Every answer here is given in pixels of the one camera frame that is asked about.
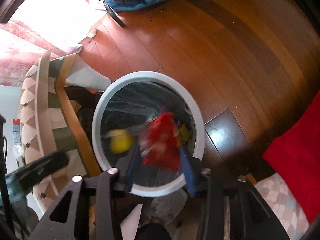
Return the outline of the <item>yellow round trash item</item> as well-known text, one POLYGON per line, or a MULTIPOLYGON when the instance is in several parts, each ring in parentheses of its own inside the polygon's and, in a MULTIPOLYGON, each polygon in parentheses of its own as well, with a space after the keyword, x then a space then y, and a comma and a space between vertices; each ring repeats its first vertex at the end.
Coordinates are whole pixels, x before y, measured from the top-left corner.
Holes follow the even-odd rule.
POLYGON ((121 154, 128 151, 133 144, 133 136, 126 129, 114 129, 108 132, 110 138, 110 151, 121 154))

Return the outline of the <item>pink floral curtain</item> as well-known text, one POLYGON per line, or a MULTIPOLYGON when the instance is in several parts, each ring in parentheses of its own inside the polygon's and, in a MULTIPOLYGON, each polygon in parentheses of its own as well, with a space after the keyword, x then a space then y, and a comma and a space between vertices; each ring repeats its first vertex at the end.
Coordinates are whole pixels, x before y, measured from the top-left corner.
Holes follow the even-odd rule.
POLYGON ((57 48, 42 38, 26 24, 10 20, 1 24, 1 85, 21 87, 25 74, 30 67, 51 51, 51 59, 72 53, 79 53, 82 44, 57 48))

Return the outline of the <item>white round trash bin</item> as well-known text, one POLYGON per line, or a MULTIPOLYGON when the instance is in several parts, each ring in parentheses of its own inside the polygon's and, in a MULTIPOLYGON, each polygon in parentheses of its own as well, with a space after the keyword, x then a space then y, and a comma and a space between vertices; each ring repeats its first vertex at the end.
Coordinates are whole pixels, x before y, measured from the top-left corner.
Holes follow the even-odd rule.
POLYGON ((141 197, 162 197, 183 187, 194 196, 204 134, 191 94, 158 72, 134 72, 112 83, 93 116, 92 142, 100 168, 116 168, 116 189, 141 197))

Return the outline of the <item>red blanket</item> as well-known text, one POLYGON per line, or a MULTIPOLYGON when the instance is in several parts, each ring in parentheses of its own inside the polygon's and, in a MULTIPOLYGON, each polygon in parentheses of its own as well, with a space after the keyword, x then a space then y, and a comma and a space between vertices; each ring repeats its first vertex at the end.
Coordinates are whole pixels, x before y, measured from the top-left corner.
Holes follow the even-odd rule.
POLYGON ((285 181, 309 223, 319 214, 319 94, 302 117, 274 139, 263 159, 285 181))

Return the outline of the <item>pastel checkered cloth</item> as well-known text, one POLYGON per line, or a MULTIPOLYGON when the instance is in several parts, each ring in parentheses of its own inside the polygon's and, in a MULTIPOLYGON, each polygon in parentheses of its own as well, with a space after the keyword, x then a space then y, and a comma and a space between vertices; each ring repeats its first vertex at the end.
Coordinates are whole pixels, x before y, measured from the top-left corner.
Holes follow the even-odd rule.
POLYGON ((255 185, 276 217, 281 222, 290 239, 301 239, 309 228, 306 215, 289 187, 277 173, 255 185))

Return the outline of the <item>grey slipper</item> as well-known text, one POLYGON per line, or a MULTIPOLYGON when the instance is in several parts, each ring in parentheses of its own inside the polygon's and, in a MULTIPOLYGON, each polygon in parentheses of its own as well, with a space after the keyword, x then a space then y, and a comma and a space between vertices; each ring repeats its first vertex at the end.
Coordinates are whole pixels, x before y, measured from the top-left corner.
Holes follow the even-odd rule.
POLYGON ((155 219, 156 222, 168 225, 179 215, 187 200, 188 195, 183 189, 163 197, 153 198, 145 210, 145 217, 148 222, 155 219))

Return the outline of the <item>red snack wrapper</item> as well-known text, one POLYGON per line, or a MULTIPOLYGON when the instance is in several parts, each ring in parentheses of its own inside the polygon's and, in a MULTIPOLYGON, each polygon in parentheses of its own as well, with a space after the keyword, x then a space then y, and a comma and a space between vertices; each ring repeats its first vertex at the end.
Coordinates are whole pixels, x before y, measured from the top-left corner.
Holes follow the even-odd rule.
POLYGON ((180 150, 174 113, 164 112, 145 123, 139 133, 139 144, 144 165, 178 172, 180 150))

